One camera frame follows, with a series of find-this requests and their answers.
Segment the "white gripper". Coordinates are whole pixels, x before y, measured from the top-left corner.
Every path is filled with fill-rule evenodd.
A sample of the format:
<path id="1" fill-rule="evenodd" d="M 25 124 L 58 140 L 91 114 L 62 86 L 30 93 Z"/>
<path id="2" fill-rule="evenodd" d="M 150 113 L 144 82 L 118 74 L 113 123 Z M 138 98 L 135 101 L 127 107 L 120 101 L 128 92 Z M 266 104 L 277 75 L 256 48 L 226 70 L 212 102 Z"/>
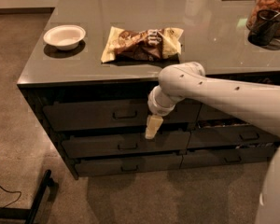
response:
<path id="1" fill-rule="evenodd" d="M 156 86 L 148 96 L 147 105 L 153 115 L 147 117 L 145 138 L 153 139 L 163 123 L 163 118 L 175 109 L 175 105 L 183 101 L 183 97 L 166 94 L 160 86 Z"/>

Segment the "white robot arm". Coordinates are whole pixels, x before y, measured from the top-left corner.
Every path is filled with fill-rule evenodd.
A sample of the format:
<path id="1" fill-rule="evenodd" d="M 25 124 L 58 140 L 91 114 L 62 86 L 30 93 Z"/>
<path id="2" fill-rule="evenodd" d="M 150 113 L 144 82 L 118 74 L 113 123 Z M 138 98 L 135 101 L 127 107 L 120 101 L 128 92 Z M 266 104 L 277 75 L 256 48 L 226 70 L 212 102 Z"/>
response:
<path id="1" fill-rule="evenodd" d="M 160 71 L 158 81 L 147 101 L 147 139 L 154 138 L 163 118 L 186 98 L 280 137 L 280 86 L 210 78 L 196 62 L 169 65 Z M 264 179 L 255 224 L 280 224 L 280 147 Z"/>

